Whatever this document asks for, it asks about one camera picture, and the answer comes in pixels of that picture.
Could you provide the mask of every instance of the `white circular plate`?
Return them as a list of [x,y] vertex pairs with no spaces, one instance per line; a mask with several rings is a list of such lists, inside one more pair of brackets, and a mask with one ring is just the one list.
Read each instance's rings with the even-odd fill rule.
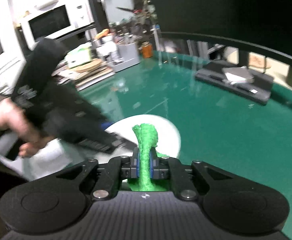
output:
[[132,128],[142,123],[149,123],[155,126],[158,133],[157,152],[174,158],[178,157],[181,143],[178,129],[172,122],[161,116],[152,114],[134,115],[114,123],[106,129],[106,132],[118,133],[138,145]]

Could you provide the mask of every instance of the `green foam object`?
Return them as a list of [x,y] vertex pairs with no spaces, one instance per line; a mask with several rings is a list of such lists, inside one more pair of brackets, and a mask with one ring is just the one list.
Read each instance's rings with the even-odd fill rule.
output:
[[[140,151],[139,178],[129,179],[128,183],[133,191],[167,191],[169,188],[166,180],[152,180],[150,178],[149,152],[157,146],[158,133],[155,126],[148,123],[135,125],[133,131],[138,140]],[[158,157],[167,156],[157,153]]]

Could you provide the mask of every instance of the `bottle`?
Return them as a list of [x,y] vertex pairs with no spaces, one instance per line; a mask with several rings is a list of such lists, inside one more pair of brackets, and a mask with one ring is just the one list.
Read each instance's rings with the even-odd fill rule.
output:
[[142,54],[144,58],[153,56],[153,46],[148,41],[142,44]]

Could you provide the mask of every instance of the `green table surface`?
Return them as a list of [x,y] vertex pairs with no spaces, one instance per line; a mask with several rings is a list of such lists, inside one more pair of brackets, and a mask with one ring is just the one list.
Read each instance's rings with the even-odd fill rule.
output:
[[261,106],[196,81],[203,63],[161,53],[81,95],[114,122],[137,114],[170,120],[181,136],[184,164],[202,160],[283,193],[290,204],[283,231],[292,239],[292,91],[274,84]]

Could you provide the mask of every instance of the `hand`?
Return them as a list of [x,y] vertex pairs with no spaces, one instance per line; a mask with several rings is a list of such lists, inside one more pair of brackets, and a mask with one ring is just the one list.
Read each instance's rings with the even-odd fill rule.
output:
[[10,98],[0,101],[0,130],[10,129],[26,141],[19,148],[20,157],[31,157],[44,148],[54,137],[42,137],[40,132],[26,119],[24,111]]

